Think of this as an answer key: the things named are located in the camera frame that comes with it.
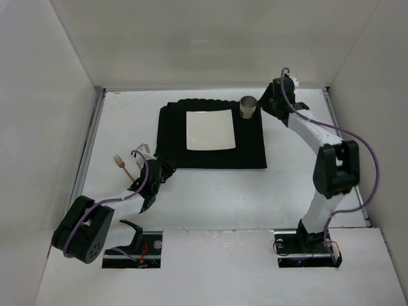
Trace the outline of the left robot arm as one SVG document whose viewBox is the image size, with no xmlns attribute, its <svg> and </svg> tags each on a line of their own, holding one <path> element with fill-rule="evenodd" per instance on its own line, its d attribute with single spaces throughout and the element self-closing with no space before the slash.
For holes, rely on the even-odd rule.
<svg viewBox="0 0 408 306">
<path fill-rule="evenodd" d="M 54 231 L 51 244 L 65 257 L 76 258 L 86 264 L 93 262 L 106 242 L 115 212 L 112 205 L 141 196 L 143 200 L 138 212 L 144 213 L 155 202 L 161 185 L 177 169 L 174 160 L 159 154 L 151 155 L 138 149 L 133 150 L 131 155 L 142 165 L 140 177 L 128 189 L 128 195 L 100 201 L 81 195 Z"/>
</svg>

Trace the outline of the black cloth placemat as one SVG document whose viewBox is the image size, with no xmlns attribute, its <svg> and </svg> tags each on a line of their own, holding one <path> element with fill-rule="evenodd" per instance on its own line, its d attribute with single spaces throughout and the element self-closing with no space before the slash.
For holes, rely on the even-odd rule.
<svg viewBox="0 0 408 306">
<path fill-rule="evenodd" d="M 232 112 L 236 147 L 215 151 L 188 150 L 186 112 L 220 110 Z M 261 111 L 257 108 L 251 119 L 243 119 L 237 101 L 193 98 L 169 102 L 159 112 L 156 154 L 174 160 L 177 168 L 183 169 L 265 169 L 267 163 Z"/>
</svg>

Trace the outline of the metal cup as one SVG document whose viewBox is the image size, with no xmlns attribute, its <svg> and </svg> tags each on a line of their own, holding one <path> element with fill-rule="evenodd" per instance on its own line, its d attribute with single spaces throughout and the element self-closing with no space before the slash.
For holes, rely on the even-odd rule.
<svg viewBox="0 0 408 306">
<path fill-rule="evenodd" d="M 243 119 L 251 119 L 257 108 L 258 100 L 253 96 L 244 96 L 239 101 L 239 113 Z"/>
</svg>

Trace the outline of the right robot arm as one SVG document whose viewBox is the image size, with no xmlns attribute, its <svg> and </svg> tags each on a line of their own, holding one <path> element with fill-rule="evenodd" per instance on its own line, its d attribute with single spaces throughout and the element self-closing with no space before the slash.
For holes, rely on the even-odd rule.
<svg viewBox="0 0 408 306">
<path fill-rule="evenodd" d="M 334 126 L 319 122 L 305 103 L 295 101 L 295 83 L 290 76 L 273 79 L 259 102 L 265 112 L 294 131 L 316 155 L 312 176 L 316 191 L 296 235 L 303 245 L 322 242 L 328 219 L 360 182 L 359 146 L 332 133 Z"/>
</svg>

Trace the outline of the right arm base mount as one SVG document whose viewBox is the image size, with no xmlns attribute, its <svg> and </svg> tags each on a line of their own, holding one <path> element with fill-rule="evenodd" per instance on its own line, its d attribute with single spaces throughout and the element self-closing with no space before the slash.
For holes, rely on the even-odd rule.
<svg viewBox="0 0 408 306">
<path fill-rule="evenodd" d="M 339 268 L 343 262 L 338 243 L 318 241 L 304 247 L 295 233 L 276 233 L 273 251 L 279 268 Z"/>
</svg>

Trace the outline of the square white plate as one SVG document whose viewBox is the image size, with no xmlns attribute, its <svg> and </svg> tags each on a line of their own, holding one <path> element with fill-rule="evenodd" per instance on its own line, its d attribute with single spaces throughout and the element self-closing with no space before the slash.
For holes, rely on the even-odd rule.
<svg viewBox="0 0 408 306">
<path fill-rule="evenodd" d="M 235 149 L 232 110 L 186 112 L 186 147 L 191 151 Z"/>
</svg>

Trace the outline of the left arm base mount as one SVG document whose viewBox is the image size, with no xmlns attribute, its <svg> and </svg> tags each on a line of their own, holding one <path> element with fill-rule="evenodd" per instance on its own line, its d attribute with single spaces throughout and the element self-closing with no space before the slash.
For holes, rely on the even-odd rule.
<svg viewBox="0 0 408 306">
<path fill-rule="evenodd" d="M 127 220 L 108 234 L 102 265 L 104 269 L 156 269 L 161 267 L 162 231 L 144 231 Z"/>
</svg>

